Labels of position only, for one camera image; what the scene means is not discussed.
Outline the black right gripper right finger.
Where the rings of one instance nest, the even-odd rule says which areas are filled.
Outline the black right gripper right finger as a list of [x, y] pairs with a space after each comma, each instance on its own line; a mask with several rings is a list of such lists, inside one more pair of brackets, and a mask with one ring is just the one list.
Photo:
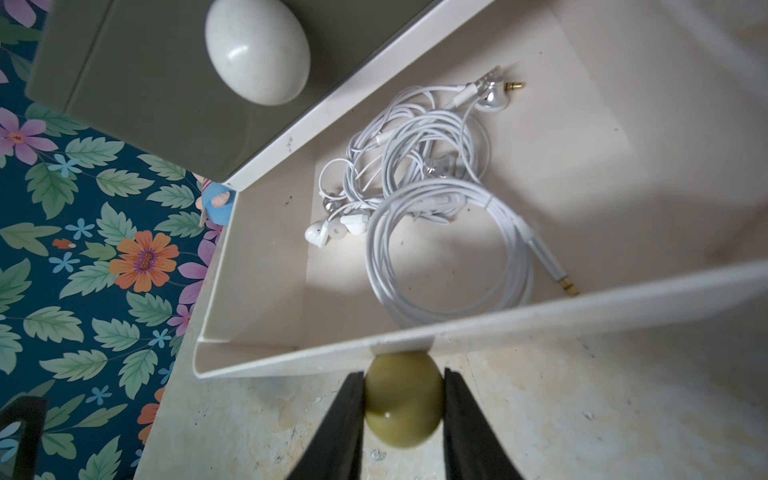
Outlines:
[[446, 478], [523, 480], [462, 375], [444, 370], [443, 457]]

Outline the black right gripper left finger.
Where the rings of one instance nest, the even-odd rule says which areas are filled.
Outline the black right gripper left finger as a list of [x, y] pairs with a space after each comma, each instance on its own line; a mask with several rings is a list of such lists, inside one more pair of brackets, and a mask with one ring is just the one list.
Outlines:
[[360, 478], [364, 400], [364, 373], [350, 373], [288, 479]]

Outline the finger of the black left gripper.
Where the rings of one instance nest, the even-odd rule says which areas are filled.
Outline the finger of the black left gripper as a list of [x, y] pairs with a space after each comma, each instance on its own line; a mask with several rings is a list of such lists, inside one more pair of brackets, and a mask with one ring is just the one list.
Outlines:
[[38, 396], [20, 396], [1, 410], [1, 428], [19, 423], [21, 437], [11, 478], [33, 480], [39, 459], [48, 400]]

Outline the white wired earphones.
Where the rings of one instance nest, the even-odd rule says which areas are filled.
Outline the white wired earphones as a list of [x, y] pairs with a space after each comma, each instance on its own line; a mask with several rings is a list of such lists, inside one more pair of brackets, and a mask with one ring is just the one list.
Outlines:
[[521, 215], [455, 178], [421, 180], [385, 198], [370, 218], [364, 255], [375, 297], [402, 329], [526, 305], [540, 272], [578, 294]]
[[[322, 167], [317, 186], [325, 217], [305, 230], [304, 239], [309, 245], [324, 248], [330, 240], [341, 240], [348, 234], [361, 236], [367, 232], [372, 214], [384, 200], [383, 193], [372, 189], [374, 181], [381, 177], [382, 167], [374, 168], [380, 160], [378, 156], [360, 167], [350, 159], [337, 157]], [[337, 164], [343, 166], [341, 189], [331, 192], [324, 188], [324, 175]]]
[[411, 86], [347, 144], [339, 197], [373, 204], [398, 188], [433, 177], [478, 183], [490, 167], [490, 136], [478, 113], [504, 111], [526, 88], [495, 66], [463, 85]]

